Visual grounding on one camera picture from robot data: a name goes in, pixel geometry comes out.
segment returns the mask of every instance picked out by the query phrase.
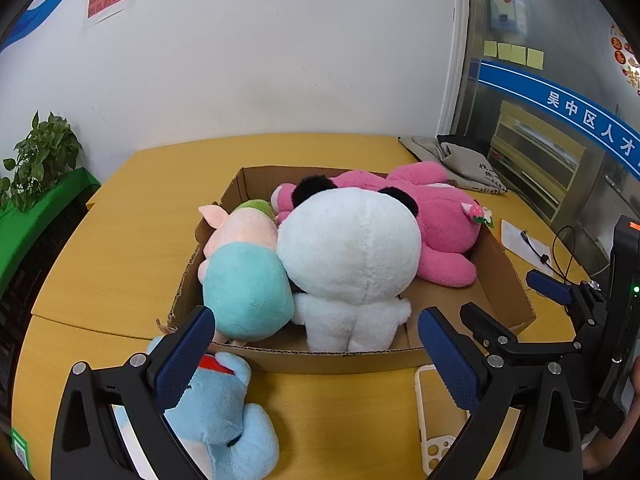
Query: yellow table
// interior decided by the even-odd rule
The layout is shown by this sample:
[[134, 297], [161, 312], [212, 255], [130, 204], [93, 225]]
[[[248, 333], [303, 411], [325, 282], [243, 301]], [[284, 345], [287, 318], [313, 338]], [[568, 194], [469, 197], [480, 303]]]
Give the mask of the yellow table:
[[[14, 388], [13, 424], [28, 441], [37, 480], [70, 366], [113, 366], [158, 334], [195, 245], [197, 206], [218, 199], [242, 166], [289, 165], [388, 172], [414, 162], [393, 137], [289, 134], [189, 142], [138, 152], [91, 200], [38, 296]], [[474, 194], [551, 245], [553, 233], [517, 196]], [[559, 262], [568, 253], [557, 244]], [[524, 279], [530, 265], [510, 254]], [[574, 264], [570, 277], [586, 277]], [[571, 338], [561, 307], [529, 291], [538, 320], [521, 340]], [[248, 399], [274, 421], [277, 479], [423, 479], [414, 370], [308, 376], [256, 374]]]
[[12, 426], [28, 443], [36, 480], [49, 478], [53, 431], [71, 367], [78, 361], [91, 368], [119, 366], [147, 345], [142, 339], [31, 319], [15, 375]]

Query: blue gripper pad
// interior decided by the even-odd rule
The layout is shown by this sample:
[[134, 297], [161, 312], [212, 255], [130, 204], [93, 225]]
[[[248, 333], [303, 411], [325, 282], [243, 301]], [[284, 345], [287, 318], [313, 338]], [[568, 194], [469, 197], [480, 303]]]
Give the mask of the blue gripper pad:
[[201, 310], [194, 319], [187, 318], [178, 332], [162, 338], [150, 354], [152, 362], [155, 357], [163, 358], [161, 346], [164, 340], [179, 338], [177, 344], [167, 341], [175, 347], [153, 373], [154, 405], [160, 413], [177, 406], [213, 339], [216, 328], [213, 312], [206, 307], [197, 308]]
[[444, 316], [443, 320], [437, 320], [431, 309], [423, 310], [418, 316], [418, 336], [456, 406], [473, 413], [480, 405], [480, 381], [452, 339], [458, 333]]
[[564, 283], [558, 282], [539, 270], [532, 269], [527, 272], [527, 285], [533, 290], [546, 296], [557, 304], [568, 305], [572, 302], [571, 290]]

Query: yellow sticky note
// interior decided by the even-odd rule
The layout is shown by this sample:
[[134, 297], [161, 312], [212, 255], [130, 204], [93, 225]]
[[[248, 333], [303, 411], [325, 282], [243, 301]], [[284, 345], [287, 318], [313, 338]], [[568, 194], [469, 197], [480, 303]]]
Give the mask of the yellow sticky note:
[[511, 60], [520, 65], [527, 64], [527, 47], [511, 45]]
[[498, 43], [496, 41], [485, 41], [484, 55], [488, 57], [496, 57], [498, 55]]
[[511, 43], [498, 43], [498, 58], [511, 61]]
[[535, 48], [530, 48], [527, 52], [527, 66], [542, 70], [542, 62], [545, 59], [545, 53]]

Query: plush toy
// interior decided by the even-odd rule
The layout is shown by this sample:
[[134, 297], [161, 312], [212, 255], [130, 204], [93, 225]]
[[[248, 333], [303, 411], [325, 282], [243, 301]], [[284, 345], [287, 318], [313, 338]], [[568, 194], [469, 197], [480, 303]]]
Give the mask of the plush toy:
[[198, 268], [205, 306], [216, 316], [214, 341], [237, 345], [275, 334], [293, 316], [289, 279], [275, 253], [277, 228], [255, 207], [200, 212], [216, 229]]
[[231, 242], [251, 242], [275, 250], [278, 229], [273, 223], [274, 212], [266, 200], [241, 203], [231, 215], [219, 205], [198, 208], [207, 224], [215, 229], [204, 246], [206, 258], [198, 267], [198, 279], [204, 281], [209, 258], [216, 250]]
[[[154, 339], [148, 353], [161, 338]], [[259, 480], [278, 462], [278, 438], [269, 415], [245, 404], [251, 368], [226, 352], [205, 355], [175, 408], [164, 418], [209, 480]], [[124, 443], [145, 480], [157, 480], [122, 406], [114, 412]]]
[[324, 176], [292, 192], [293, 211], [278, 229], [277, 253], [296, 294], [293, 322], [306, 327], [313, 352], [389, 348], [411, 314], [398, 299], [415, 277], [420, 229], [410, 196], [338, 189]]
[[[490, 222], [490, 212], [464, 191], [446, 184], [446, 179], [446, 171], [436, 162], [416, 162], [395, 168], [386, 178], [367, 171], [347, 171], [331, 181], [341, 188], [394, 186], [410, 195], [418, 204], [422, 235], [418, 277], [439, 285], [467, 286], [476, 279], [476, 267], [464, 253], [478, 240], [481, 223]], [[282, 184], [273, 192], [276, 222], [282, 222], [293, 210], [294, 188], [293, 184]]]

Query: person's hand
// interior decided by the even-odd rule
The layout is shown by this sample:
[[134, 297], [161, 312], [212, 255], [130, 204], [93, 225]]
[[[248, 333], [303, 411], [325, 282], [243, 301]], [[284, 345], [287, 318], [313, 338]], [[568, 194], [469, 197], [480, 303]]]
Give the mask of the person's hand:
[[600, 471], [611, 464], [640, 418], [640, 356], [634, 362], [629, 379], [636, 394], [622, 427], [612, 439], [598, 433], [582, 452], [582, 467], [589, 473]]
[[636, 391], [636, 396], [640, 396], [640, 356], [636, 357], [634, 367], [631, 370], [631, 383]]

